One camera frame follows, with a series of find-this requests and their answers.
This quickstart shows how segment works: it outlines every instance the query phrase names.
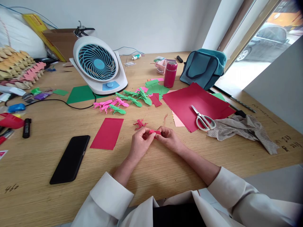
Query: cuff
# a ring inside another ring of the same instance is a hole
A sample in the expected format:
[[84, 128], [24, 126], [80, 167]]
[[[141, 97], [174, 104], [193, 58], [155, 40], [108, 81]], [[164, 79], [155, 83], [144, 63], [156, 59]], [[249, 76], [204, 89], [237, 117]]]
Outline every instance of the cuff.
[[94, 202], [105, 212], [121, 219], [132, 201], [134, 194], [105, 172], [98, 183], [90, 191]]
[[232, 208], [244, 195], [246, 181], [224, 167], [208, 186], [209, 192], [226, 209]]

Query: fan grille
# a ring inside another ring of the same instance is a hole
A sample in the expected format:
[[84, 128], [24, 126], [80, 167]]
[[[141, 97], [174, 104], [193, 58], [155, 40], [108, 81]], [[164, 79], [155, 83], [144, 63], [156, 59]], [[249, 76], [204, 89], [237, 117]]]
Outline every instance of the fan grille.
[[106, 49], [95, 44], [88, 44], [80, 49], [79, 62], [88, 75], [98, 80], [108, 80], [116, 72], [113, 56]]

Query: white shirt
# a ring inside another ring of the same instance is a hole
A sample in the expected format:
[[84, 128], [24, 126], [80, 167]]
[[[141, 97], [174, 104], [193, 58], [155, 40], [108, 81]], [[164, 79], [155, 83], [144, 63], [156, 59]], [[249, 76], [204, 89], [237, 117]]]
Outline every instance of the white shirt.
[[[270, 199], [224, 167], [221, 167], [208, 190], [228, 210], [232, 218], [213, 208], [199, 196], [197, 191], [187, 191], [173, 196], [163, 205], [195, 202], [207, 227], [294, 226], [296, 215], [303, 208], [300, 204]], [[90, 191], [72, 227], [116, 226], [133, 196], [132, 192], [119, 184], [109, 173], [104, 173]], [[152, 196], [129, 213], [119, 226], [152, 227], [153, 207], [159, 207], [159, 205]]]

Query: black car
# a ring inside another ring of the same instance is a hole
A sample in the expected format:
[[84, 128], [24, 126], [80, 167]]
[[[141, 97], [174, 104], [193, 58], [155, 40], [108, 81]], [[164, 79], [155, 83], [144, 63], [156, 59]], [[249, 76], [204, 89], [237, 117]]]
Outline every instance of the black car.
[[236, 58], [236, 62], [244, 59], [273, 62], [289, 46], [287, 32], [283, 27], [264, 23], [246, 48]]

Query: hand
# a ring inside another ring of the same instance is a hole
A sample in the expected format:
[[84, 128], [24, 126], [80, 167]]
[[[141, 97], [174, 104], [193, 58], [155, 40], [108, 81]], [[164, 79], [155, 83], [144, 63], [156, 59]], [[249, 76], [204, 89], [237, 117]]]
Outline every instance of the hand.
[[149, 134], [149, 131], [149, 128], [143, 127], [133, 134], [132, 146], [127, 156], [129, 161], [138, 163], [144, 156], [156, 134], [155, 132]]
[[187, 149], [184, 143], [178, 138], [174, 130], [160, 126], [158, 131], [161, 132], [161, 135], [156, 134], [156, 139], [163, 143], [168, 149], [174, 151], [177, 154], [180, 154], [181, 151]]

